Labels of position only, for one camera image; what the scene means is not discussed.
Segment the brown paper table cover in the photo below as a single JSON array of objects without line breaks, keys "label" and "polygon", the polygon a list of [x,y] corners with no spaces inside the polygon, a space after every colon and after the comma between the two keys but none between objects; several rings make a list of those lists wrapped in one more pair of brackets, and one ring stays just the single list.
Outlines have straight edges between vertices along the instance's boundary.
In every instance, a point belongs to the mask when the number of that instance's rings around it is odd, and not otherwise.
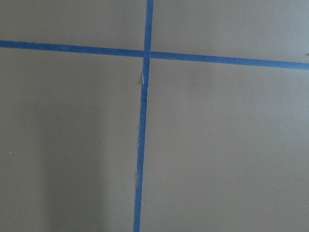
[{"label": "brown paper table cover", "polygon": [[3,232],[306,232],[306,0],[3,0]]}]

